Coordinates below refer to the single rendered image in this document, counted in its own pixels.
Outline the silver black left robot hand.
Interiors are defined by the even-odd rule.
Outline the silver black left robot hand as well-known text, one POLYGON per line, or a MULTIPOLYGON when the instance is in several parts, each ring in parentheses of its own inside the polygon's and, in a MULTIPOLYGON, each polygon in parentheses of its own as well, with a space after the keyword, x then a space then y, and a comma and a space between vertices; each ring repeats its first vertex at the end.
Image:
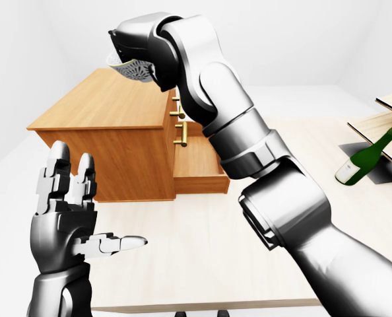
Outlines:
POLYGON ((142 236, 118 238, 95 234, 97 212, 96 171, 92 155, 85 153, 78 174, 70 176, 69 148, 56 141, 38 178, 37 211, 32 218, 30 247, 41 273, 65 271, 87 258, 111 256, 147 244, 142 236))

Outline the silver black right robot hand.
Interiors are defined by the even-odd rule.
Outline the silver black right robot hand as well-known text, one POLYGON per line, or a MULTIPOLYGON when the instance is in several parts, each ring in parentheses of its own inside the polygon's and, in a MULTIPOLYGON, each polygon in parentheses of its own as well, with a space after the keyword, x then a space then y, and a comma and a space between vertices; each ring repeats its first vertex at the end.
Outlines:
POLYGON ((161 36, 161 29, 179 19, 179 16, 169 13, 153 13, 126 20, 109 31, 122 62, 137 59, 152 64, 150 75, 162 92, 176 86, 179 61, 171 42, 161 36))

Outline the wooden cabinet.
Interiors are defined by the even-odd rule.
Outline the wooden cabinet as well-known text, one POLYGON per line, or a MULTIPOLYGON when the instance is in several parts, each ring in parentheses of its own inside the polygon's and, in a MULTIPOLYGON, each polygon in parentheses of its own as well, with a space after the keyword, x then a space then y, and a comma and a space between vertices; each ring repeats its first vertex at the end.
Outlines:
POLYGON ((83 153, 93 156, 97 201, 173 200, 176 145, 168 152, 168 93, 97 69, 29 128, 47 145, 68 144, 73 170, 83 153))

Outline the open wooden drawer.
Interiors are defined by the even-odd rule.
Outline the open wooden drawer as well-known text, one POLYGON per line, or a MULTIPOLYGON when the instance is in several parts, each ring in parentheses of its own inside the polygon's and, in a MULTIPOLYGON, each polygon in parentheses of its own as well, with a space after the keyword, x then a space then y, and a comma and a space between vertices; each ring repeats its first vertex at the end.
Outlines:
POLYGON ((228 192, 230 179, 196 122, 187 123, 187 146, 176 145, 173 176, 177 194, 228 192))

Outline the green wine bottle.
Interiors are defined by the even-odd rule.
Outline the green wine bottle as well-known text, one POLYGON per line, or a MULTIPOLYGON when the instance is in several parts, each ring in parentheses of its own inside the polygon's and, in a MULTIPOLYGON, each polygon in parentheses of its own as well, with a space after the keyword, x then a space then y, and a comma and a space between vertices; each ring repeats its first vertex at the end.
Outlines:
POLYGON ((335 173, 335 178, 346 186, 355 185, 377 165, 381 152, 392 141, 392 127, 373 145, 352 155, 335 173))

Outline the wooden wine rack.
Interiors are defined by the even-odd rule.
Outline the wooden wine rack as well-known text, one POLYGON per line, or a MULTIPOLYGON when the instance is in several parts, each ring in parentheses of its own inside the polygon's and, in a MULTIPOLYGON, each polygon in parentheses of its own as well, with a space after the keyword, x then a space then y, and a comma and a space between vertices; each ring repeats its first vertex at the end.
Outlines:
MULTIPOLYGON (((392 127, 392 94, 377 98, 376 101, 388 108, 389 111, 349 124, 357 134, 369 143, 369 145, 363 149, 373 145, 392 127)), ((383 149, 380 158, 382 156, 385 156, 392 162, 392 141, 383 149)))

